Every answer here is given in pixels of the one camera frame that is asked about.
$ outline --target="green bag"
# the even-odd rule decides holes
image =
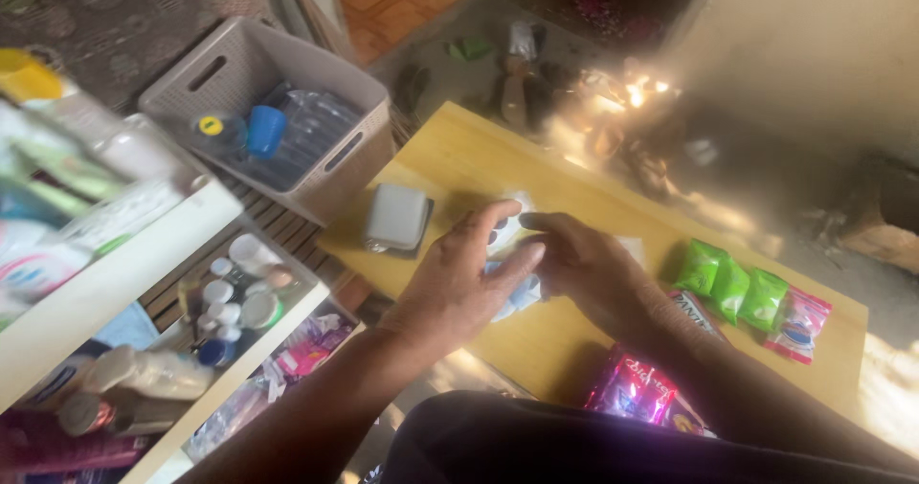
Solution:
[[[750,290],[738,315],[763,331],[775,331],[775,316],[787,291],[788,283],[782,278],[765,270],[753,269],[750,272]]]
[[[715,283],[711,286],[713,307],[732,325],[737,326],[737,312],[750,288],[750,276],[731,256],[718,265]]]
[[[683,269],[673,286],[695,295],[708,295],[715,283],[718,262],[726,256],[727,252],[693,238],[683,260]]]

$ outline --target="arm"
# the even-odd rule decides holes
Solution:
[[[428,250],[380,325],[351,339],[179,482],[334,482],[373,421],[421,372],[479,333],[539,263],[518,250],[483,274],[488,234],[520,212],[501,201],[469,214]]]
[[[526,214],[545,232],[538,268],[546,288],[567,294],[610,337],[647,354],[712,430],[726,440],[904,473],[919,462],[707,334],[680,312],[609,235],[566,214]]]

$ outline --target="yellow bottle cap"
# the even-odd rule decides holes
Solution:
[[[218,135],[224,131],[224,122],[213,116],[205,116],[198,120],[198,130],[206,135]]]
[[[52,70],[12,48],[0,48],[0,90],[17,103],[63,96],[61,79]]]

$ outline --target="orange floor tile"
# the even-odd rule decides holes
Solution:
[[[370,63],[459,0],[341,0],[358,56]]]

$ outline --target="wall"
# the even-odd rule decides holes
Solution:
[[[661,49],[678,84],[853,158],[919,163],[919,0],[694,0]]]

